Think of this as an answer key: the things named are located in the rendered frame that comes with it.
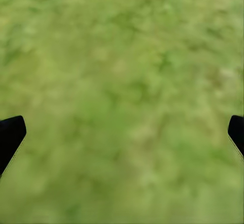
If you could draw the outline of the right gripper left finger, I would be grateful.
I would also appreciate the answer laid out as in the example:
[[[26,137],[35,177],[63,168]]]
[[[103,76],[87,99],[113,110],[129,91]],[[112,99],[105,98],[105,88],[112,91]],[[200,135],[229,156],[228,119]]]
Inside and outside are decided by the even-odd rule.
[[[24,118],[8,118],[0,121],[0,176],[26,136]]]

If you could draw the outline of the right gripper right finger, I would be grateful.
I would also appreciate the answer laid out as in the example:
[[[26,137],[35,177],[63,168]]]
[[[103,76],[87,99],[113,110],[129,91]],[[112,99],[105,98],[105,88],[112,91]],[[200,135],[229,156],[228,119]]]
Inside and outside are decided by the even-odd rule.
[[[229,123],[228,134],[244,156],[244,117],[232,116]]]

